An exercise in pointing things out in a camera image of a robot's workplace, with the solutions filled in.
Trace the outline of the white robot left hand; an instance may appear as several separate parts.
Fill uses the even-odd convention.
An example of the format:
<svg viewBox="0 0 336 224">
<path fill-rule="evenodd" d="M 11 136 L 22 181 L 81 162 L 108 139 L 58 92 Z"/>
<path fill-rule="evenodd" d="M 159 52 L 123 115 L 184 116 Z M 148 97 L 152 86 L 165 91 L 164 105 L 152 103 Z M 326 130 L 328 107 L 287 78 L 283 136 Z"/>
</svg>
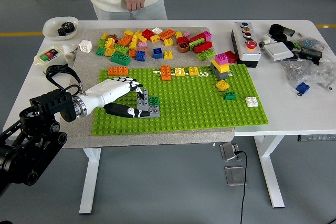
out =
<svg viewBox="0 0 336 224">
<path fill-rule="evenodd" d="M 79 95 L 81 103 L 80 116 L 89 115 L 95 108 L 103 108 L 110 115 L 123 118 L 143 118 L 150 116 L 150 112 L 134 109 L 132 107 L 116 104 L 114 101 L 130 91 L 135 91 L 141 98 L 144 94 L 142 84 L 129 77 L 117 77 L 107 79 L 86 91 L 85 95 Z"/>
</svg>

